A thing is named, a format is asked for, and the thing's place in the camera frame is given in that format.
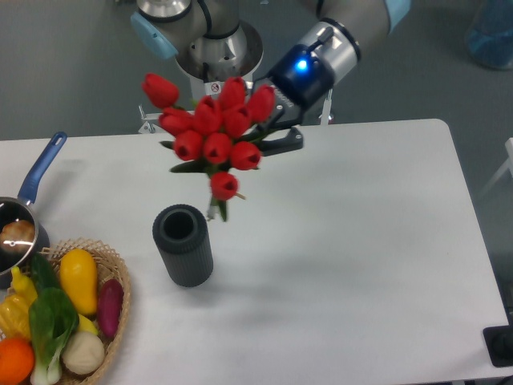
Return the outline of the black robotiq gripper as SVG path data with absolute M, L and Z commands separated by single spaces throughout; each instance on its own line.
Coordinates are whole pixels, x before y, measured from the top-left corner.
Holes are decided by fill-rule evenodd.
M 320 43 L 297 44 L 264 78 L 254 83 L 255 91 L 267 85 L 275 95 L 271 115 L 259 124 L 260 128 L 289 128 L 301 124 L 305 112 L 334 85 L 334 72 L 318 53 L 321 47 Z M 282 138 L 262 140 L 258 144 L 262 156 L 293 152 L 303 146 L 304 136 L 297 128 L 290 128 Z

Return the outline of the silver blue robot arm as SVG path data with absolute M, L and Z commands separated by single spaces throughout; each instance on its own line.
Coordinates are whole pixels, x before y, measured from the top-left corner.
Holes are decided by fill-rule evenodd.
M 407 15 L 408 1 L 305 1 L 317 23 L 260 79 L 264 47 L 257 30 L 242 20 L 237 1 L 139 1 L 131 25 L 154 55 L 175 59 L 189 78 L 192 96 L 217 96 L 225 81 L 240 76 L 250 91 L 267 84 L 276 102 L 269 123 L 250 133 L 255 139 L 273 129 L 282 139 L 262 140 L 266 156 L 302 148 L 297 125 L 318 101 L 322 125 L 332 122 L 332 92 L 362 59 Z

